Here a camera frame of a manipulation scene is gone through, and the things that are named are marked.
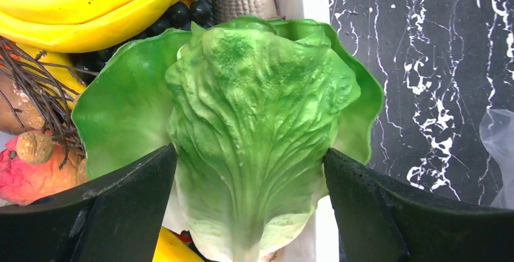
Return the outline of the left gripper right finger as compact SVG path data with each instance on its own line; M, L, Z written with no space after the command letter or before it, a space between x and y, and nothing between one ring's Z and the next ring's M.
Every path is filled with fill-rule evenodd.
M409 186L330 149L324 172L346 261L512 261L513 210Z

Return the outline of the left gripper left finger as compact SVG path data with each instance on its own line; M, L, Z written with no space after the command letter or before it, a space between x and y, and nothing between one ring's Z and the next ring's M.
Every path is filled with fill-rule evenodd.
M78 187L1 207L1 260L151 261L176 163L167 145Z

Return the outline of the green lettuce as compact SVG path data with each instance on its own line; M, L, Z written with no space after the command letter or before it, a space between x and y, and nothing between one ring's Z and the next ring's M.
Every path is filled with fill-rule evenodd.
M292 41L277 21L241 16L128 42L72 111L92 179L174 145L179 214L210 260L261 261L294 240L305 213L284 201L299 118L285 70ZM330 25L322 29L331 68L324 101L336 112L329 148L367 163L382 87Z

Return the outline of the clear zip top bag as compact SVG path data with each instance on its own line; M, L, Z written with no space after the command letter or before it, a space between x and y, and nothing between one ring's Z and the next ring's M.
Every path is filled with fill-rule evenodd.
M498 163L502 188L492 207L513 209L513 112L489 109L479 125L479 136L490 156Z

